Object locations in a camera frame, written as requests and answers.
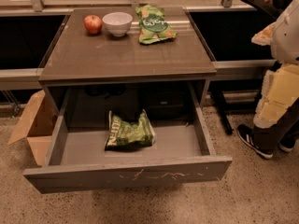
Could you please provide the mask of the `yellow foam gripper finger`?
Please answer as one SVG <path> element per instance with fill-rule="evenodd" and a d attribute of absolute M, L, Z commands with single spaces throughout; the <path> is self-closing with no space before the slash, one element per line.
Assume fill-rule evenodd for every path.
<path fill-rule="evenodd" d="M 299 98 L 299 66 L 283 64 L 263 78 L 262 98 L 257 104 L 253 123 L 266 129 L 276 124 Z"/>
<path fill-rule="evenodd" d="M 270 46 L 274 29 L 275 23 L 273 22 L 267 25 L 259 33 L 255 34 L 251 39 L 251 42 L 260 46 Z"/>

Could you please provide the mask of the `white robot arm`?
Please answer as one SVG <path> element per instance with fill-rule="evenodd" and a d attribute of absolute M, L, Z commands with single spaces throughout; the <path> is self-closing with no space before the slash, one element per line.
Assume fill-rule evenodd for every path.
<path fill-rule="evenodd" d="M 256 34 L 251 42 L 269 45 L 272 57 L 281 64 L 263 78 L 262 99 L 257 104 L 254 125 L 270 128 L 299 98 L 299 0 L 292 0 L 278 19 Z"/>

